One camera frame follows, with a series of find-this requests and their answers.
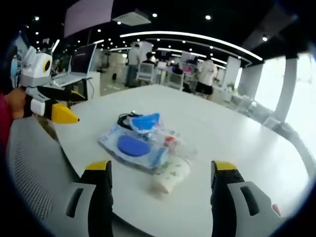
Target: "computer screen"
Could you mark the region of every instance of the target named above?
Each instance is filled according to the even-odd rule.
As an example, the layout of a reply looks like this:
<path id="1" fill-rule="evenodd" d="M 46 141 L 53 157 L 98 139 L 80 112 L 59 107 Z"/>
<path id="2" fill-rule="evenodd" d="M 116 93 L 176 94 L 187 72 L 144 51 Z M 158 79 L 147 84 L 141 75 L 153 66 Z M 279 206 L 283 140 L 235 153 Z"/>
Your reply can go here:
<path id="1" fill-rule="evenodd" d="M 159 69 L 165 69 L 167 66 L 167 62 L 158 62 L 157 68 Z"/>
<path id="2" fill-rule="evenodd" d="M 96 44 L 80 47 L 73 54 L 71 71 L 73 73 L 88 73 Z"/>
<path id="3" fill-rule="evenodd" d="M 150 64 L 150 65 L 141 64 L 139 71 L 141 73 L 152 73 L 152 71 L 153 71 L 153 64 Z"/>

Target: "hand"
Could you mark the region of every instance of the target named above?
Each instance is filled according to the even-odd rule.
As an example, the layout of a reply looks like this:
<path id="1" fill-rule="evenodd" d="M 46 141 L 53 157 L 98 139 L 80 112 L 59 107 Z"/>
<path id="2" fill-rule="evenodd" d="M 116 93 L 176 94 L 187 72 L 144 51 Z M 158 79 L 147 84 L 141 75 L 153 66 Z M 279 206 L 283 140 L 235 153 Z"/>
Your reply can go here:
<path id="1" fill-rule="evenodd" d="M 21 87 L 13 89 L 9 94 L 4 96 L 13 119 L 23 118 L 25 97 L 25 91 Z"/>

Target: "desk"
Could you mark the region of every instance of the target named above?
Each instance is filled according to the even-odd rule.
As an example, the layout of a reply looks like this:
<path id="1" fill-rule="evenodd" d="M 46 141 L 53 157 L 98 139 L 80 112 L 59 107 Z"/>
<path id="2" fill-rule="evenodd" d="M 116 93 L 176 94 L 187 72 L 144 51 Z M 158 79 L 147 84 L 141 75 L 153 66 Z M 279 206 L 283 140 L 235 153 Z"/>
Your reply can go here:
<path id="1" fill-rule="evenodd" d="M 198 150 L 187 179 L 170 194 L 150 191 L 151 176 L 113 160 L 113 212 L 155 237 L 209 237 L 212 233 L 211 161 L 235 164 L 279 205 L 295 209 L 308 182 L 294 146 L 259 123 L 197 96 L 161 85 L 113 93 L 72 107 L 73 125 L 55 124 L 60 144 L 81 176 L 91 162 L 111 158 L 97 143 L 119 114 L 160 112 L 166 127 L 179 131 Z"/>

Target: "white wall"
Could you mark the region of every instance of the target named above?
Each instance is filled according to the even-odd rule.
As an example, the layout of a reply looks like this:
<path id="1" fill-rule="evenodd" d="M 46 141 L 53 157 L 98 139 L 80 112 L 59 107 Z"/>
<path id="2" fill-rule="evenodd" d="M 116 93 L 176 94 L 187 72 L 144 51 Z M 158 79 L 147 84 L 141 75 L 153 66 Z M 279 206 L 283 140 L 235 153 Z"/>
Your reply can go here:
<path id="1" fill-rule="evenodd" d="M 238 94 L 239 95 L 247 95 L 250 98 L 255 98 L 261 73 L 262 73 L 263 64 L 244 68 L 242 70 L 239 86 L 238 86 Z"/>
<path id="2" fill-rule="evenodd" d="M 230 83 L 235 84 L 240 64 L 241 61 L 239 59 L 231 56 L 228 57 L 224 80 L 222 83 L 223 88 L 227 88 L 227 85 Z"/>

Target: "white table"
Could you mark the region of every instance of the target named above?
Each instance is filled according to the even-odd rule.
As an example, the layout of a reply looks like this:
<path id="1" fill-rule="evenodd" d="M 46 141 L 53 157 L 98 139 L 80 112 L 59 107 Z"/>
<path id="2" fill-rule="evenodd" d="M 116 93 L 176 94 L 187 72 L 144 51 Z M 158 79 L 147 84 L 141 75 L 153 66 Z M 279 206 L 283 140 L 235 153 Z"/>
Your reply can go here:
<path id="1" fill-rule="evenodd" d="M 119 114 L 160 112 L 166 127 L 196 145 L 191 173 L 172 193 L 150 191 L 151 176 L 113 160 L 113 211 L 155 237 L 209 237 L 212 233 L 211 161 L 235 164 L 288 216 L 308 182 L 292 144 L 259 123 L 197 96 L 161 85 L 129 89 L 72 107 L 73 125 L 55 125 L 71 165 L 79 176 L 91 162 L 111 158 L 98 145 L 99 135 Z"/>

